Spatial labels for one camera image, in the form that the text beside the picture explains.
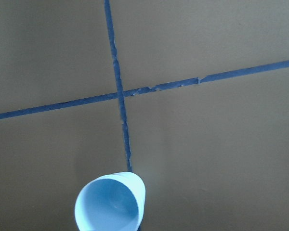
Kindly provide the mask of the blue cup robot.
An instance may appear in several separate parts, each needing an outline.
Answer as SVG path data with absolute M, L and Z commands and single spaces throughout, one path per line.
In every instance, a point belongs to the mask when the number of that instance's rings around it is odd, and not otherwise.
M 98 177 L 79 192 L 74 209 L 80 231 L 138 231 L 145 208 L 145 185 L 131 172 Z

